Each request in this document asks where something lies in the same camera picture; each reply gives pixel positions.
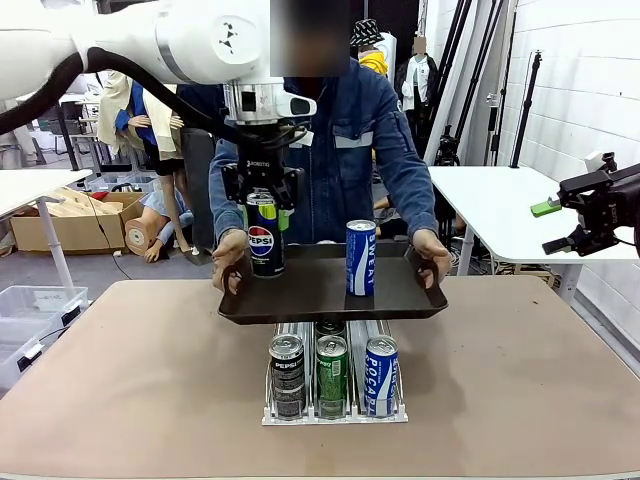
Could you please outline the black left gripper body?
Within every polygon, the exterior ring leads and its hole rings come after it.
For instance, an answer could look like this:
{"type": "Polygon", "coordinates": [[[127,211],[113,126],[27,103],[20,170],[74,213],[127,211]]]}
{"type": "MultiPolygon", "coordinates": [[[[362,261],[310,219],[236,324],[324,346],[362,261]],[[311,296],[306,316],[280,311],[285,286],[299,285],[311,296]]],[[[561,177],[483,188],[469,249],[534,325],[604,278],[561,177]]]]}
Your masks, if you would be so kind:
{"type": "Polygon", "coordinates": [[[281,127],[241,127],[249,140],[238,146],[238,175],[243,193],[257,189],[270,193],[284,188],[281,127]]]}

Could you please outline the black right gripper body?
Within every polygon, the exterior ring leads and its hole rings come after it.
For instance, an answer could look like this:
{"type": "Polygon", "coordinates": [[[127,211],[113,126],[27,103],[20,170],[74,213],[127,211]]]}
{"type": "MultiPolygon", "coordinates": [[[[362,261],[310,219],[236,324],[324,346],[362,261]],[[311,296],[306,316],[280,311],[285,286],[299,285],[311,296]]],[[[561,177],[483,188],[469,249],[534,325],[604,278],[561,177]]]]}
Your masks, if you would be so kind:
{"type": "Polygon", "coordinates": [[[566,238],[567,249],[591,255],[619,243],[639,252],[639,168],[598,170],[562,181],[558,197],[578,213],[579,225],[566,238]]]}

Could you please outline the person's tattooed right hand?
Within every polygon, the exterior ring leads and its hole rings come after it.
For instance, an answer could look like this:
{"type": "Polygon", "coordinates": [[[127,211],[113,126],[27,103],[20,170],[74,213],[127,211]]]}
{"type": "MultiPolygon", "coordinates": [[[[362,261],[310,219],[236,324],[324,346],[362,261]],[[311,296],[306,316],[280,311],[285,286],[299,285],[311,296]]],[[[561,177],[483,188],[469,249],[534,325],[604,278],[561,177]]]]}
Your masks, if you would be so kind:
{"type": "Polygon", "coordinates": [[[237,294],[242,276],[233,271],[227,282],[223,280],[224,271],[232,267],[244,256],[248,246],[247,234],[241,229],[229,229],[221,237],[221,240],[213,252],[213,285],[223,291],[237,294]]]}

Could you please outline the person's left hand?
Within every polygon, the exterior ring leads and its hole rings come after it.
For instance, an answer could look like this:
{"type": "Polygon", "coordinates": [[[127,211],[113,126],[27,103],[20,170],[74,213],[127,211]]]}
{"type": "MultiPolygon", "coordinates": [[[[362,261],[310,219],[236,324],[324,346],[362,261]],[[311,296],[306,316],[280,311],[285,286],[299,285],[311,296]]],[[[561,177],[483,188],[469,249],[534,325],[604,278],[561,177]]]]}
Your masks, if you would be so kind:
{"type": "Polygon", "coordinates": [[[412,237],[414,249],[425,260],[433,261],[438,269],[438,282],[441,282],[450,272],[451,257],[449,251],[440,242],[437,235],[428,229],[414,232],[412,237]]]}

